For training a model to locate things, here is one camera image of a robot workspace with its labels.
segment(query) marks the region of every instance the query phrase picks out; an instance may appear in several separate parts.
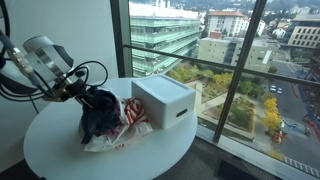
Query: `window ledge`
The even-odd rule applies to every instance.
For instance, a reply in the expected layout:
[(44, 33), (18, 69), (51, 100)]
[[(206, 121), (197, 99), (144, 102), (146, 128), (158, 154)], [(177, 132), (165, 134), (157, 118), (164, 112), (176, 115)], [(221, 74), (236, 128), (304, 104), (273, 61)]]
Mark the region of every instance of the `window ledge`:
[(228, 153), (237, 156), (254, 166), (263, 169), (282, 179), (317, 179), (309, 174), (306, 174), (294, 167), (291, 167), (284, 162), (276, 160), (266, 154), (263, 154), (253, 148), (245, 146), (235, 140), (221, 135), (219, 143), (212, 142), (214, 131), (209, 130), (201, 125), (198, 125), (196, 136), (211, 143), (218, 148), (221, 148)]

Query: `white plastic box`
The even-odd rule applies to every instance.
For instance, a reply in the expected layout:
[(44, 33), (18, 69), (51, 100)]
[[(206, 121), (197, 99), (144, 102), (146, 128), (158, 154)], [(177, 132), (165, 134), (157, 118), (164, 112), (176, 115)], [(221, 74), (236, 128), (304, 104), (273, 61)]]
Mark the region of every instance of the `white plastic box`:
[(195, 90), (165, 75), (132, 81), (132, 97), (140, 98), (151, 124), (166, 129), (194, 111)]

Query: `white round table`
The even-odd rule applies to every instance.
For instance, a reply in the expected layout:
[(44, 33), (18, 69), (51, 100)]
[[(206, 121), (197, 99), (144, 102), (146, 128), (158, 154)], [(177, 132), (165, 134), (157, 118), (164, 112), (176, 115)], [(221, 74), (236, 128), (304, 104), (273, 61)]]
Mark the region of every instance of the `white round table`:
[[(104, 85), (130, 98), (133, 78), (109, 79)], [(195, 137), (197, 115), (168, 129), (154, 129), (136, 144), (105, 152), (84, 152), (80, 144), (81, 105), (74, 99), (51, 103), (33, 120), (24, 140), (25, 159), (39, 177), (55, 179), (152, 179), (187, 152)]]

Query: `floor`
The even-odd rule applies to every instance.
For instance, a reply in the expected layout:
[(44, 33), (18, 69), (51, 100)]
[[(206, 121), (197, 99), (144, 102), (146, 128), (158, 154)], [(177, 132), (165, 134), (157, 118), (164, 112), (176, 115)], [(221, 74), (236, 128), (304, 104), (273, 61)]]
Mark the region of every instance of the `floor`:
[[(278, 179), (199, 138), (195, 138), (186, 155), (155, 180), (215, 180), (218, 179), (215, 174), (223, 176), (221, 179)], [(37, 180), (39, 178), (32, 173), (23, 160), (0, 173), (0, 179)]]

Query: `red and white cloth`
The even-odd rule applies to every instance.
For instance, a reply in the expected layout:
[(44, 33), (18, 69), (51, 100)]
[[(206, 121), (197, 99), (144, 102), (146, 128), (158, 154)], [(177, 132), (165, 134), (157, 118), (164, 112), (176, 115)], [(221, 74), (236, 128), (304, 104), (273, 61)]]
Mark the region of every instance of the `red and white cloth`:
[(152, 131), (146, 116), (142, 101), (138, 98), (122, 100), (117, 97), (120, 107), (121, 125), (113, 133), (103, 136), (93, 136), (85, 145), (85, 151), (101, 152), (113, 148), (122, 148), (138, 141), (142, 136)]

